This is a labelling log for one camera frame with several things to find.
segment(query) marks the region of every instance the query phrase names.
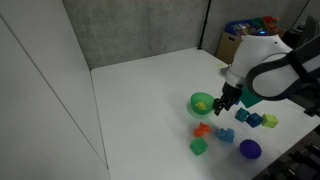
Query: white tabletop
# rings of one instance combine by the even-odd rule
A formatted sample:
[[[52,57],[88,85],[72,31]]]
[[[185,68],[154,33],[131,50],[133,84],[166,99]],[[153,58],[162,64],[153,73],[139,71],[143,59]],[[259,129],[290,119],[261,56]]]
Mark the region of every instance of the white tabletop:
[[[195,48],[94,69],[98,103],[111,180],[251,179],[320,124],[289,100],[262,101],[249,109],[274,114],[274,129],[251,128],[237,121],[240,103],[220,116],[195,115],[189,100],[195,92],[221,96],[226,66]],[[189,149],[199,122],[233,128],[233,144],[212,134],[208,150],[195,156]],[[239,144],[253,139],[262,147],[258,160],[246,160]]]

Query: blue cube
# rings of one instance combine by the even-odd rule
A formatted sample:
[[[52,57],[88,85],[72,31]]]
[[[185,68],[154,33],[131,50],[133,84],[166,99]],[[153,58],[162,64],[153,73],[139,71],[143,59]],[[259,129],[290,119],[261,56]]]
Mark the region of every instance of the blue cube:
[[[261,124],[261,122],[263,121],[262,117],[259,116],[257,113],[253,113],[251,114],[246,122],[252,127],[255,128],[257,126],[259,126]]]
[[[230,128],[227,130],[224,130],[223,128],[221,128],[216,131],[216,136],[218,139],[220,139],[220,141],[233,143],[234,130]]]
[[[236,119],[238,119],[240,122],[246,121],[250,113],[246,111],[245,109],[240,108],[235,116]]]

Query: purple ball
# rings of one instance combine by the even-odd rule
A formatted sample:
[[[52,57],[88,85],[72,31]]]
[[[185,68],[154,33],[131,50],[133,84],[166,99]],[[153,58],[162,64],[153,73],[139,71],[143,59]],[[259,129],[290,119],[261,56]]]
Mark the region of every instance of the purple ball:
[[[240,152],[248,159],[258,159],[262,150],[258,143],[251,139],[246,139],[240,144]]]

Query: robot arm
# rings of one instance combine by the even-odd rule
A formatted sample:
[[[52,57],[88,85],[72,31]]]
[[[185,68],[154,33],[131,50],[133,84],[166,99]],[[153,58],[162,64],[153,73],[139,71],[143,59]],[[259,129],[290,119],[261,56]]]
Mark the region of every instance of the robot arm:
[[[276,101],[308,83],[319,85],[319,55],[320,36],[296,50],[274,33],[260,31],[243,37],[226,74],[223,95],[215,100],[215,114],[219,115],[223,108],[229,110],[239,100],[244,86],[257,97]]]

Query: green bowl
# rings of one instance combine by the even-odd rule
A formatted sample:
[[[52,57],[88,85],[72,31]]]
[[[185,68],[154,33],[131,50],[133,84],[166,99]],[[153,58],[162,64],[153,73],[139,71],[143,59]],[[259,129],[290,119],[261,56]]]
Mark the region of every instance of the green bowl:
[[[191,96],[192,109],[201,115],[208,114],[212,111],[214,98],[207,93],[197,92]]]

